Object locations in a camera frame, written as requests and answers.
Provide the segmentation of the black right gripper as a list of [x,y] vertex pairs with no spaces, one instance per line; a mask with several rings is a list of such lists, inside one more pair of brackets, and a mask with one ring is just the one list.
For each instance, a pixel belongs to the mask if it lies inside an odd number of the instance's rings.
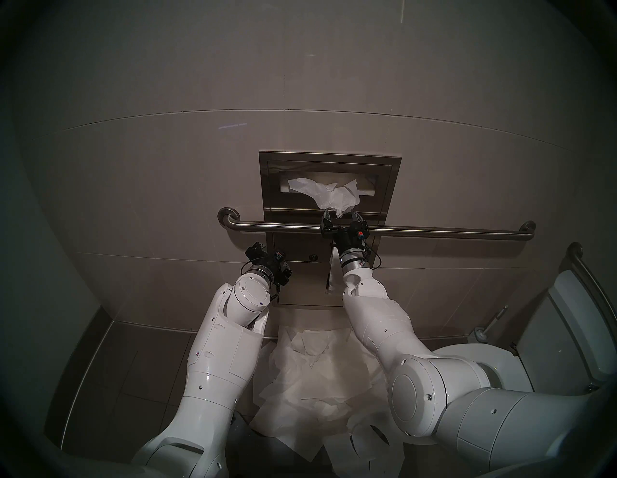
[[341,227],[333,226],[331,219],[331,210],[324,210],[321,224],[321,235],[324,238],[331,238],[337,251],[347,251],[350,249],[359,249],[369,251],[366,240],[369,236],[368,223],[355,210],[350,212],[352,223]]

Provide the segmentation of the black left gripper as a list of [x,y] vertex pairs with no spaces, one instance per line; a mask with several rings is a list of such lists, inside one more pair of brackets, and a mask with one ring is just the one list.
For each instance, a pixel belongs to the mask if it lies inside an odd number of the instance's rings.
[[261,244],[254,244],[246,249],[245,255],[250,259],[250,272],[263,275],[270,284],[285,286],[289,282],[292,271],[285,252],[266,253]]

